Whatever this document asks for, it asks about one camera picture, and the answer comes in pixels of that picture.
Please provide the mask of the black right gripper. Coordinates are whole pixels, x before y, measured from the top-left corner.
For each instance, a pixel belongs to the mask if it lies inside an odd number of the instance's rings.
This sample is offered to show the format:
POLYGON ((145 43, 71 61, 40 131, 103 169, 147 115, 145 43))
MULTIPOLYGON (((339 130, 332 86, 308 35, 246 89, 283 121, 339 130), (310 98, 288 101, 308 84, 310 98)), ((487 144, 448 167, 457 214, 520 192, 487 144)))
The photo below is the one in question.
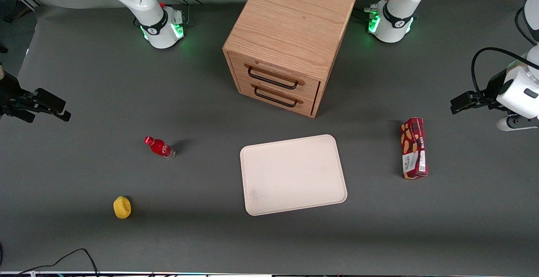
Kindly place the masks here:
POLYGON ((71 113, 65 110, 64 100, 45 89, 38 88, 35 102, 33 93, 22 89, 19 80, 10 74, 4 74, 0 80, 0 106, 2 116, 16 117, 27 123, 33 123, 35 119, 33 113, 25 110, 31 108, 56 116, 64 122, 69 122, 71 118, 71 113))

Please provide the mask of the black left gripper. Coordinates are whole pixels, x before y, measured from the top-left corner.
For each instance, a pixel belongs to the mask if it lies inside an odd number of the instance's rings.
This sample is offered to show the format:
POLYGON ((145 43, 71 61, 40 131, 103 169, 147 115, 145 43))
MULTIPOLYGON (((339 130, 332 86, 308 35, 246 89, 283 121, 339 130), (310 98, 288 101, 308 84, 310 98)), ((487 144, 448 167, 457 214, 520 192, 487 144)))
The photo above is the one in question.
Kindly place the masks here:
POLYGON ((507 71, 503 70, 493 76, 487 83, 487 87, 480 92, 466 91, 461 97, 455 97, 451 100, 451 113, 456 115, 464 110, 487 107, 496 110, 509 110, 501 104, 497 97, 502 91, 502 86, 506 80, 507 71))

